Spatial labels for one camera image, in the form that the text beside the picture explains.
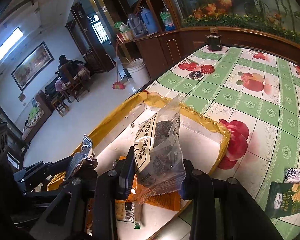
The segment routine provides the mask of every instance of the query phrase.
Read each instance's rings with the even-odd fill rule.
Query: yellow packing tape
[[[138,104],[144,102],[148,106],[153,106],[157,108],[163,108],[166,104],[168,104],[171,99],[170,98],[161,98],[156,95],[149,95],[146,92],[140,92],[135,94],[134,96],[125,100],[122,104],[120,104],[116,109],[114,109],[102,122],[88,135],[92,140],[93,147],[95,148],[102,139],[114,128],[116,125],[127,116],[132,109],[134,109]],[[198,114],[191,108],[187,107],[183,103],[179,103],[180,105],[180,114],[192,119],[193,121],[199,123],[204,128],[209,130],[210,132],[218,132],[222,134],[222,140],[220,142],[219,155],[212,166],[209,175],[216,169],[223,156],[226,154],[226,150],[228,147],[228,143],[230,140],[230,132],[229,130],[222,124],[213,121],[210,118],[204,117],[201,114]],[[72,155],[76,152],[80,152],[81,144],[73,151]],[[65,172],[62,172],[56,175],[52,181],[48,184],[48,190],[54,190],[59,187],[59,185],[63,182],[63,178],[65,176]]]

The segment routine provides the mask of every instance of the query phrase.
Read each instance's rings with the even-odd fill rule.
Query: metal screw
[[[237,184],[237,179],[236,178],[233,178],[233,177],[231,177],[231,178],[228,178],[228,182],[230,183],[230,184]]]
[[[72,185],[79,185],[81,183],[81,180],[78,179],[78,178],[77,179],[73,179],[71,183],[72,183]]]
[[[115,170],[108,171],[108,176],[113,177],[115,175],[117,175],[117,172]]]
[[[192,174],[193,174],[194,176],[199,176],[199,175],[202,174],[202,171],[197,170],[197,169],[194,169],[194,170],[192,170]]]

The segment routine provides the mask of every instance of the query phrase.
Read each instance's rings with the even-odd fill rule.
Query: red poker chip
[[[211,74],[215,71],[214,67],[212,65],[202,65],[201,66],[201,72],[203,74]]]

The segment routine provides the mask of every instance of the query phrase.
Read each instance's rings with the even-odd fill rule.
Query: box with yellow tape
[[[93,150],[97,156],[96,171],[99,175],[111,170],[115,160],[127,155],[130,146],[135,141],[139,125],[170,101],[170,98],[161,98],[146,92],[137,93],[114,109],[88,135],[93,142]],[[190,160],[195,169],[212,174],[226,153],[230,132],[222,124],[202,116],[183,103],[179,103],[179,109],[179,143],[183,158]],[[63,178],[64,173],[55,176],[48,185],[48,189],[58,188]],[[118,221],[119,238],[121,240],[151,238],[174,216],[178,215],[187,202],[179,201],[178,193],[148,198],[142,206],[141,229],[134,229],[133,223]]]

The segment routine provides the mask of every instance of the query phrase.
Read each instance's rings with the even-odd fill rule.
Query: broom
[[[113,89],[124,89],[124,84],[119,82],[119,71],[118,71],[118,41],[116,43],[116,48],[115,48],[115,67],[117,69],[117,82],[113,83],[112,88]]]

